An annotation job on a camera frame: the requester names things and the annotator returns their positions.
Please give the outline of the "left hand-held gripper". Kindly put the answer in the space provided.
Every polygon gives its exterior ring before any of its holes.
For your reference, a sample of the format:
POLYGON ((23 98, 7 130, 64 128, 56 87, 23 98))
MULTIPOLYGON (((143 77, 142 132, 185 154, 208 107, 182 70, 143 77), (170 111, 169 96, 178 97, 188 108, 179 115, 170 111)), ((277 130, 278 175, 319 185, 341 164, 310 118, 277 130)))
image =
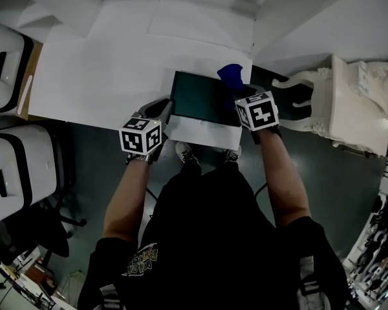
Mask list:
POLYGON ((167 140, 165 130, 173 111, 169 98, 157 99, 135 112, 119 128, 121 149, 132 156, 149 156, 157 160, 167 140))

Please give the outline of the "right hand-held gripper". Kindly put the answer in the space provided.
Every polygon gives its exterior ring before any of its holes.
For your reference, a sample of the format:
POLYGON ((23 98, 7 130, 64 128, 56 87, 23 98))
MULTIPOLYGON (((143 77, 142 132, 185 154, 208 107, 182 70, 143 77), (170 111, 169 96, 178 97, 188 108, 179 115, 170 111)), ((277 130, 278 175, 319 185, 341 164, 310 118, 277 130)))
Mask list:
POLYGON ((244 85, 244 96, 249 97, 236 99, 235 106, 241 125, 251 132, 255 144, 260 144, 257 132, 262 129, 281 136, 278 109, 272 93, 259 85, 247 84, 244 85))

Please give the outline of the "blue cloth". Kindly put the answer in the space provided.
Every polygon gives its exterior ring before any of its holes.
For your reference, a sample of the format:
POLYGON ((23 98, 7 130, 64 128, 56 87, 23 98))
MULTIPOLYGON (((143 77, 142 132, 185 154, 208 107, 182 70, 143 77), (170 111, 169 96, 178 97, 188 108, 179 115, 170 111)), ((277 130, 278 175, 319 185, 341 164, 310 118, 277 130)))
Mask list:
POLYGON ((243 67, 239 64, 229 64, 217 71, 227 96, 224 102, 224 108, 229 110, 235 107, 235 100, 241 99, 244 94, 244 84, 241 78, 243 67))

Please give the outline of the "dark rectangular tray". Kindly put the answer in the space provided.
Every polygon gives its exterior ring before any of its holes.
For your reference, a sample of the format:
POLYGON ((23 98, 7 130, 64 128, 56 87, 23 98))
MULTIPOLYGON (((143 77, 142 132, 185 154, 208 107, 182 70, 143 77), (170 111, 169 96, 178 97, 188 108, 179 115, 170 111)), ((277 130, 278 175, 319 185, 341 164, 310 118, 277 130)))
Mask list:
POLYGON ((172 114, 239 127, 232 93, 218 79, 176 71, 171 91, 172 114))

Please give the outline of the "person's right forearm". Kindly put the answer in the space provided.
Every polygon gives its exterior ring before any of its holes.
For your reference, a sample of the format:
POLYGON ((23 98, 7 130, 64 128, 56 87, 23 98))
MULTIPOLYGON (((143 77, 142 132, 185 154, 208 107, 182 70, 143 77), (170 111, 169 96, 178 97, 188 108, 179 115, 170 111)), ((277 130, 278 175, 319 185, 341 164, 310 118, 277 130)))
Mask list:
POLYGON ((310 217, 305 186, 282 139, 268 129, 258 131, 257 135, 276 227, 310 217))

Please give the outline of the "person's left forearm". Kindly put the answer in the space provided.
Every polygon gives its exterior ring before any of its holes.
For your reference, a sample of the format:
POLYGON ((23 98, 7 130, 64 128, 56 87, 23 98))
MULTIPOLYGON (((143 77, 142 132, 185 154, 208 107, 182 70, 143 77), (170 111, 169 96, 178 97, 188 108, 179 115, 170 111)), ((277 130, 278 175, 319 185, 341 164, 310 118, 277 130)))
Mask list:
POLYGON ((105 212, 103 237, 137 244, 149 168, 150 164, 141 160, 132 160, 128 164, 105 212))

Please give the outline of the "person's left shoe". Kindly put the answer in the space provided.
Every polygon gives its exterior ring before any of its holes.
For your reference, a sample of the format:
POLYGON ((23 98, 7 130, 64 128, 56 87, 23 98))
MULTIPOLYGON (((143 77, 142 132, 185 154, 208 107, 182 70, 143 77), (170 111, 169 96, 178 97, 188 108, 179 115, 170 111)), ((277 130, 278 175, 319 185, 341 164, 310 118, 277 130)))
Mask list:
POLYGON ((182 141, 176 142, 175 152, 177 153, 177 156, 182 161, 184 166, 196 165, 200 167, 199 160, 194 155, 191 147, 187 143, 182 141))

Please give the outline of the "person's shoe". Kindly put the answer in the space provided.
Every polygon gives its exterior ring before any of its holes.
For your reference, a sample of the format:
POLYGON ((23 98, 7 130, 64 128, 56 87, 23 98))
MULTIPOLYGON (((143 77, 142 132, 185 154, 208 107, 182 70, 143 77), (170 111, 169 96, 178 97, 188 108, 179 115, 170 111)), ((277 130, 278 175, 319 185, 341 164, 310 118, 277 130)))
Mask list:
POLYGON ((187 143, 182 141, 176 142, 175 152, 177 153, 177 156, 182 161, 184 166, 196 165, 200 167, 199 160, 194 155, 191 147, 187 143))
POLYGON ((241 157, 242 149, 239 145, 239 148, 237 150, 227 150, 226 151, 226 157, 224 162, 225 163, 238 163, 239 158, 241 157))

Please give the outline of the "person's right shoe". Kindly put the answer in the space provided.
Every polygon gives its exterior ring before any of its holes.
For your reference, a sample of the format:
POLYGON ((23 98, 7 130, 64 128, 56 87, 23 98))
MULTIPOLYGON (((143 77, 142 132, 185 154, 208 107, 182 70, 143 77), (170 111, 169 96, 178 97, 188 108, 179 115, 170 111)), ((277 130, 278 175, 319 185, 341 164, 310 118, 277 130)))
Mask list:
POLYGON ((224 162, 225 163, 238 163, 239 158, 241 157, 242 149, 239 145, 239 148, 237 150, 227 150, 226 151, 226 157, 224 162))

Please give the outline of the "white ornate dressing table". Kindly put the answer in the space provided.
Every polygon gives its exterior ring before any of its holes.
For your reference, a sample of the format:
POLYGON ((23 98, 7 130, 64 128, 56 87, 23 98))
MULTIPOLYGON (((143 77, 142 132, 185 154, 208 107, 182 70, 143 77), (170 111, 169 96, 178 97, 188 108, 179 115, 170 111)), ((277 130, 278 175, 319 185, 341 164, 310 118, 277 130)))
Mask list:
POLYGON ((287 81, 273 79, 275 88, 296 85, 312 87, 309 100, 311 115, 299 120, 281 120, 281 125, 300 132, 312 132, 332 140, 333 147, 344 145, 377 156, 388 153, 388 61, 357 61, 347 63, 331 56, 331 66, 305 70, 287 81), (369 76, 369 94, 358 90, 358 65, 369 76))

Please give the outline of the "person's black printed t-shirt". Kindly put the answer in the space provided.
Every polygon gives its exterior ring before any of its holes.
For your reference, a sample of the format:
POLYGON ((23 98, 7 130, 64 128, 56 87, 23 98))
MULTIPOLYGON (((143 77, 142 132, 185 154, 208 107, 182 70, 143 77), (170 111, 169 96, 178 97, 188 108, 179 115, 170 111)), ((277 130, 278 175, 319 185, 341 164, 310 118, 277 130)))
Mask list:
POLYGON ((347 292, 322 226, 274 227, 229 165, 173 177, 139 246, 99 240, 78 310, 344 310, 347 292))

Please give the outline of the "white machine with black trim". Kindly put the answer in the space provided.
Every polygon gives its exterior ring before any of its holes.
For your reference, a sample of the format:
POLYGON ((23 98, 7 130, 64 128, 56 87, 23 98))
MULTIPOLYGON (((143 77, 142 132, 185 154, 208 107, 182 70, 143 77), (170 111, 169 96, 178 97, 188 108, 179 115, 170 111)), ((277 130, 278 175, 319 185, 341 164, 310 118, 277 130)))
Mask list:
POLYGON ((17 107, 34 41, 0 25, 0 114, 17 107))
POLYGON ((63 164, 54 135, 35 124, 0 130, 0 221, 54 194, 63 164))

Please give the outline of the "black office chair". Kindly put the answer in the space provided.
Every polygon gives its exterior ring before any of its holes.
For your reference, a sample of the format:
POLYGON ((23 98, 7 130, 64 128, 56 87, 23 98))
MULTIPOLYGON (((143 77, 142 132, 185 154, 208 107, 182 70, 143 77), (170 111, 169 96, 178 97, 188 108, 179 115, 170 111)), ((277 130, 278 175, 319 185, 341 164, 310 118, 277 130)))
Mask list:
POLYGON ((0 265, 10 265, 18 256, 44 247, 50 256, 69 256, 68 239, 72 236, 64 223, 83 227, 87 221, 76 221, 62 216, 48 199, 34 204, 0 221, 0 265))

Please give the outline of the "white rack of black gear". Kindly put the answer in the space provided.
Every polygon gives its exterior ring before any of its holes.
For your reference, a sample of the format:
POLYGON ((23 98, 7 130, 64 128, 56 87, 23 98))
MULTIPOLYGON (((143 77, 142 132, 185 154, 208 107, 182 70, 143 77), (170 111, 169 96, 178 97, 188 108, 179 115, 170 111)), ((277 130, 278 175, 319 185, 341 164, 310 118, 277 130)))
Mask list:
POLYGON ((343 261, 350 300, 364 310, 388 306, 388 179, 381 180, 367 222, 343 261))

